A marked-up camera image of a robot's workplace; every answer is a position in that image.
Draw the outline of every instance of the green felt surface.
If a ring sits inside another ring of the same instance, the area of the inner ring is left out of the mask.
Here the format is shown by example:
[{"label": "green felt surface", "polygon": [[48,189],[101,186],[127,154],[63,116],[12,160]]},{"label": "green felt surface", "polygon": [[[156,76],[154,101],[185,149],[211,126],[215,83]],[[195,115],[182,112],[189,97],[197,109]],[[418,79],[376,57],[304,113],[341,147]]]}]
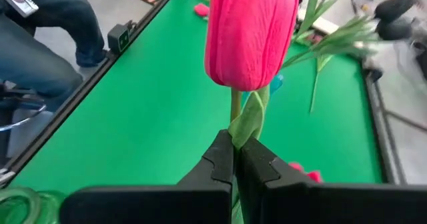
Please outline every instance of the green felt surface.
[{"label": "green felt surface", "polygon": [[[230,90],[203,68],[207,22],[193,12],[198,3],[170,0],[11,185],[69,193],[179,181],[227,128],[230,112]],[[293,45],[288,57],[302,50]],[[357,62],[331,60],[310,116],[314,70],[307,61],[284,71],[262,142],[326,181],[379,182]]]}]

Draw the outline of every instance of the floor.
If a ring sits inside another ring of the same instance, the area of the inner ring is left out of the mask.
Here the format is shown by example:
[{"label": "floor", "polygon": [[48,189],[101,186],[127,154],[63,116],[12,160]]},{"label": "floor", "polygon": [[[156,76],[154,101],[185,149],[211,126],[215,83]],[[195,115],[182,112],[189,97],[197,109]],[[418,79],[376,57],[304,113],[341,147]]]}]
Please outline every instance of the floor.
[{"label": "floor", "polygon": [[[367,3],[367,0],[356,0],[359,3]],[[383,0],[374,0],[370,3],[375,6]],[[97,16],[104,34],[116,23],[125,23],[130,19],[138,20],[144,16],[150,6],[138,0],[89,0]],[[407,17],[421,16],[427,13],[419,8],[412,8],[407,12]],[[325,19],[342,25],[354,16],[350,0],[339,0],[323,16]],[[78,70],[73,56],[74,44],[66,32],[60,29],[38,29],[36,39],[40,40],[56,53],[66,58]],[[411,52],[404,42],[387,43],[378,46],[378,54],[374,56],[375,64],[383,68],[385,74],[380,82],[383,99],[386,108],[393,110],[413,121],[427,126],[427,85],[421,78],[417,66],[412,61]],[[403,66],[404,75],[398,69]],[[25,113],[17,113],[16,118]],[[49,121],[50,115],[33,120],[31,123],[13,131],[13,148],[10,155],[23,148],[22,143],[28,143],[33,136],[40,131]],[[406,180],[411,184],[427,183],[427,134],[411,128],[406,124],[390,119],[394,138],[398,144],[399,158],[405,170]]]}]

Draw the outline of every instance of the flower stem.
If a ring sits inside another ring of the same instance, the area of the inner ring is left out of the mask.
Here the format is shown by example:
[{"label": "flower stem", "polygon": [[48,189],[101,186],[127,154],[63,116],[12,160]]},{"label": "flower stem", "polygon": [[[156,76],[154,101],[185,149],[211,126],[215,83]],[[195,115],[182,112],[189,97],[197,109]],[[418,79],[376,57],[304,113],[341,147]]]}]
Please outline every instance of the flower stem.
[{"label": "flower stem", "polygon": [[318,88],[318,79],[319,79],[319,72],[316,72],[316,78],[314,79],[314,86],[313,86],[313,93],[312,93],[312,102],[310,104],[310,113],[314,110],[314,101],[316,100],[316,90]]},{"label": "flower stem", "polygon": [[240,106],[242,105],[242,92],[232,87],[232,112],[230,122],[240,115]]}]

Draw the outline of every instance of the denim leg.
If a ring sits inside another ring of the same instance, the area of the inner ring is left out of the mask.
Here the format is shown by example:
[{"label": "denim leg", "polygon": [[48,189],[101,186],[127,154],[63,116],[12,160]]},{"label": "denim leg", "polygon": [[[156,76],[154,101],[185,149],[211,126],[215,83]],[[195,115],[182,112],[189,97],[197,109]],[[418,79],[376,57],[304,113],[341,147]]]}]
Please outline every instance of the denim leg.
[{"label": "denim leg", "polygon": [[36,90],[49,111],[56,111],[83,81],[64,58],[2,14],[1,3],[0,79]]},{"label": "denim leg", "polygon": [[95,13],[87,0],[33,1],[39,6],[39,10],[25,21],[36,27],[61,27],[66,30],[75,41],[78,65],[94,67],[104,59],[104,40]]}]

